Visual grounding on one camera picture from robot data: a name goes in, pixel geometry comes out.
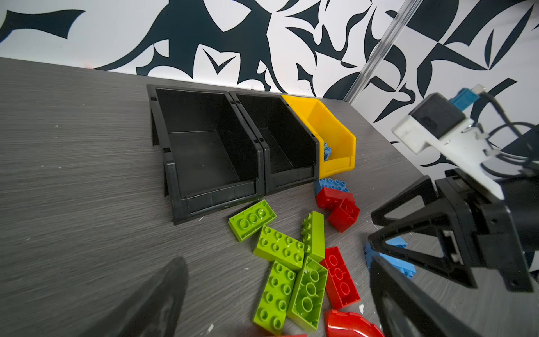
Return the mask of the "red arch lego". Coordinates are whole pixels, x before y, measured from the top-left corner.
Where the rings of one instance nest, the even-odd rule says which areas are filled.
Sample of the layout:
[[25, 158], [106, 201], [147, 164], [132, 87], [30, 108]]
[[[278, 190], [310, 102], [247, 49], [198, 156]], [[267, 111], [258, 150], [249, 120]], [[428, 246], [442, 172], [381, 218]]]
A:
[[384, 337], [378, 326], [361, 314], [329, 310], [324, 313], [326, 335], [328, 337]]

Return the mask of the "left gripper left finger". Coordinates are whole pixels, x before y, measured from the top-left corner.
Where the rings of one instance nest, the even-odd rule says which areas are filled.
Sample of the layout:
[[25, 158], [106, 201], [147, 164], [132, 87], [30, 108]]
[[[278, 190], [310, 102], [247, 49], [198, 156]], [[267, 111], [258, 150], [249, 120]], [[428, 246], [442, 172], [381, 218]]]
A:
[[173, 336], [188, 288], [186, 261], [175, 257], [82, 336]]

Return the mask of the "red lego 2x4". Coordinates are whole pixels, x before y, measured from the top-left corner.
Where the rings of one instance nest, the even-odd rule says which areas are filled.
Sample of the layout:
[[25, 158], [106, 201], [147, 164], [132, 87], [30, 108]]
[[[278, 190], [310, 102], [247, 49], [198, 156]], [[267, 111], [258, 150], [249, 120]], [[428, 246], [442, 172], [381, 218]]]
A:
[[329, 273], [326, 290], [333, 309], [340, 310], [360, 302], [361, 297], [338, 247], [326, 248], [321, 264]]

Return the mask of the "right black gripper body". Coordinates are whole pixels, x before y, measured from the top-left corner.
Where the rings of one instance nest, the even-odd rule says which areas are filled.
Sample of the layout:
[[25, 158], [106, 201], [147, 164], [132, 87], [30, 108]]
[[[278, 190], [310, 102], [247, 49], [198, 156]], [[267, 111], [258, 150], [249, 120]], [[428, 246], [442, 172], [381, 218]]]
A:
[[538, 177], [519, 175], [499, 181], [498, 199], [461, 173], [439, 179], [434, 221], [441, 227], [444, 257], [437, 273], [470, 288], [473, 268], [499, 272], [511, 292], [531, 292], [525, 254], [538, 250]]

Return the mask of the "red lego cluster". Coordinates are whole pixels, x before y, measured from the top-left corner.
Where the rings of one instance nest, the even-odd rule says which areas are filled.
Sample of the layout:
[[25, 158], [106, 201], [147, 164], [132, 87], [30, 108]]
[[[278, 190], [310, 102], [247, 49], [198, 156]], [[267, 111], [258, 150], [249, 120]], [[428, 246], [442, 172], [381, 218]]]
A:
[[322, 188], [316, 196], [316, 202], [318, 207], [331, 211], [328, 222], [340, 233], [352, 227], [361, 213], [350, 192]]

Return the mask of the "blue lego stack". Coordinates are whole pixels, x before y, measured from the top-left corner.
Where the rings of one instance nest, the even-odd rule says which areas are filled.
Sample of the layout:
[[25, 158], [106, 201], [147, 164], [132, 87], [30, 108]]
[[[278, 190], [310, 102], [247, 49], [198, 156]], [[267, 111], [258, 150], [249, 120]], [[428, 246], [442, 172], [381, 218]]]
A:
[[[395, 247], [406, 249], [408, 246], [408, 243], [403, 240], [401, 237], [395, 237], [391, 240], [387, 241], [388, 244], [393, 245]], [[368, 269], [371, 269], [371, 264], [373, 262], [373, 258], [375, 256], [381, 256], [384, 258], [387, 262], [389, 262], [393, 267], [397, 268], [398, 271], [400, 271], [403, 275], [405, 275], [407, 278], [411, 279], [416, 274], [415, 266], [411, 263], [408, 263], [406, 261], [400, 260], [398, 258], [378, 253], [377, 251], [374, 251], [370, 244], [367, 243], [364, 249], [364, 254], [366, 258], [366, 265]]]

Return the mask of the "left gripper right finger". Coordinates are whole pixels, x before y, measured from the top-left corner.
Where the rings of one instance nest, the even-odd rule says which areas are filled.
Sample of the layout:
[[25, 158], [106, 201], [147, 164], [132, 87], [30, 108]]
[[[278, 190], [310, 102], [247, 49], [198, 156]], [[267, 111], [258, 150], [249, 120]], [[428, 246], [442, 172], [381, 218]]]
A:
[[478, 336], [384, 258], [370, 269], [371, 293], [386, 336]]

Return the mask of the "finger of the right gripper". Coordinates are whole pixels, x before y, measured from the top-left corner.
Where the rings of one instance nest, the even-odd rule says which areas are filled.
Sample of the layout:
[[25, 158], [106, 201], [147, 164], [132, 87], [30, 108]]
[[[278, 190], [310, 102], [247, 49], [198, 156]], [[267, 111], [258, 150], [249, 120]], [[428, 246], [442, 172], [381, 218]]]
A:
[[431, 227], [433, 225], [436, 225], [436, 222], [432, 223], [429, 220], [419, 222], [416, 221], [412, 223], [411, 221], [404, 222], [404, 218], [398, 220], [391, 220], [386, 218], [388, 213], [396, 210], [400, 206], [404, 206], [405, 203], [412, 201], [416, 197], [421, 198], [425, 206], [437, 200], [438, 195], [435, 192], [435, 187], [432, 183], [431, 178], [429, 178], [428, 176], [424, 176], [418, 179], [407, 189], [400, 192], [397, 196], [393, 197], [383, 206], [376, 209], [371, 214], [373, 224], [383, 227], [394, 226], [395, 224], [405, 224], [408, 227]]
[[371, 248], [470, 289], [477, 287], [455, 225], [458, 218], [440, 199], [369, 235]]

